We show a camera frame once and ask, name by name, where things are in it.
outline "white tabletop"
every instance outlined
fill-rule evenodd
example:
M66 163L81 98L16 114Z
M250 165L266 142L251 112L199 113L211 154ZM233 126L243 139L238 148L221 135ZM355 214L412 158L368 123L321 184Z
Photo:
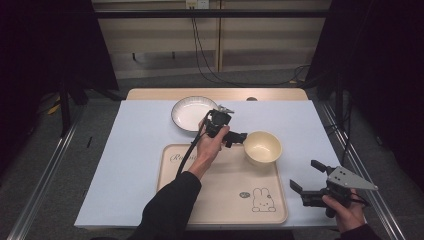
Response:
M175 100L123 101L75 226L82 228L136 227L144 206L154 196L161 154L169 144L188 144L189 134L171 120ZM325 209L304 207L290 189L293 179L304 190L325 187L326 175L310 166L339 162L311 101L217 101L235 110L234 132L264 130L276 135L284 148L277 162L285 191L288 218L273 225L189 225L196 229L269 229L334 227Z

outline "cartoon rabbit face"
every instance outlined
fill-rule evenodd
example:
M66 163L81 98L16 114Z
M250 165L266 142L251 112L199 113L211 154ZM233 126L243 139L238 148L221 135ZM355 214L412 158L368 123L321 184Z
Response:
M267 188L253 190L253 212L275 212L274 201Z

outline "beige tray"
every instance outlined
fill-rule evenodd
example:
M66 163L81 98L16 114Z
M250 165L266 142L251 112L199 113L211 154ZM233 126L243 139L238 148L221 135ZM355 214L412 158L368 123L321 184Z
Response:
M189 145L165 147L158 190L171 182ZM184 170L196 158L196 149ZM242 145L223 147L202 178L190 224L279 224L287 219L284 190L275 164L258 168L245 159Z

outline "hand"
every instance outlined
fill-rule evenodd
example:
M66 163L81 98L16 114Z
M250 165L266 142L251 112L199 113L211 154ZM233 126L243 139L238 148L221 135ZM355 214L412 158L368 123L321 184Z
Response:
M219 151L221 151L223 143L222 139L229 131L230 127L224 126L214 138L211 138L205 133L205 129L202 129L202 137L197 143L196 160L188 169L188 171L193 173L199 180L209 169Z
M353 193L352 198L358 199L355 195L356 190L351 189L351 191ZM322 200L336 211L337 227L339 228L340 233L344 233L365 224L362 204L352 202L348 208L345 208L336 199L328 195L324 195Z

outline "yellow bowl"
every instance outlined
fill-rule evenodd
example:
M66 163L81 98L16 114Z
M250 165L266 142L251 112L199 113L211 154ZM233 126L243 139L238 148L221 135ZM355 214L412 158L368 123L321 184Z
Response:
M256 166L270 165L283 152L278 138L264 131L250 133L243 145L247 159Z

